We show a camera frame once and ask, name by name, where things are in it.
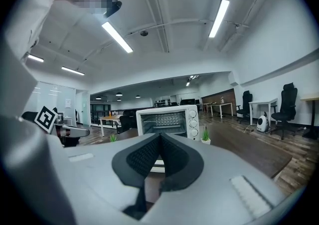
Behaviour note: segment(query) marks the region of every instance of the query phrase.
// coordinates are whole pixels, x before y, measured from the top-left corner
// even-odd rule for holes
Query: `toaster oven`
[[[182,105],[136,112],[139,135],[170,133],[200,140],[196,105]]]

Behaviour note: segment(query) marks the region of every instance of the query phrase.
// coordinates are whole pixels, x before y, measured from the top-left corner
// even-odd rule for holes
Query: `white plant pot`
[[[203,138],[200,138],[200,140],[201,140],[202,143],[210,145],[210,139],[208,141],[203,141]]]

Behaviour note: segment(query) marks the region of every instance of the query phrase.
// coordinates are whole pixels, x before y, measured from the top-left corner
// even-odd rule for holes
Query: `small green plant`
[[[208,130],[207,130],[207,126],[205,126],[205,130],[203,133],[203,141],[206,142],[208,140],[209,140]]]
[[[117,138],[116,135],[114,135],[114,134],[110,135],[110,142],[111,142],[111,143],[115,142],[117,139],[118,139],[118,138]]]

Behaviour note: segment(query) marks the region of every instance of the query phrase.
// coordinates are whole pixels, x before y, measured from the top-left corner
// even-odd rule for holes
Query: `ceiling light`
[[[36,61],[39,61],[41,63],[44,62],[44,60],[42,58],[34,56],[34,55],[28,55],[28,58],[31,58],[31,59],[36,60]]]
[[[119,33],[114,29],[113,26],[109,22],[106,22],[102,25],[102,27],[109,33],[110,36],[113,37],[114,40],[117,41],[119,45],[122,46],[122,48],[127,52],[131,53],[133,50],[130,48],[130,46],[125,42],[125,40],[119,35]]]
[[[75,71],[75,70],[72,70],[72,69],[69,69],[69,68],[66,68],[66,67],[62,67],[62,70],[66,70],[66,71],[70,71],[70,72],[73,72],[73,73],[76,73],[76,74],[84,75],[83,72]]]
[[[211,32],[209,34],[209,38],[214,38],[216,36],[217,31],[220,27],[220,24],[222,23],[224,16],[226,14],[228,5],[229,5],[228,0],[221,0],[216,19],[214,21],[213,28],[211,29]]]

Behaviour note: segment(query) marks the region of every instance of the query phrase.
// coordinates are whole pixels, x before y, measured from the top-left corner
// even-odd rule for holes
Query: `white sleeve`
[[[4,35],[21,59],[37,40],[54,0],[18,0],[8,15]]]

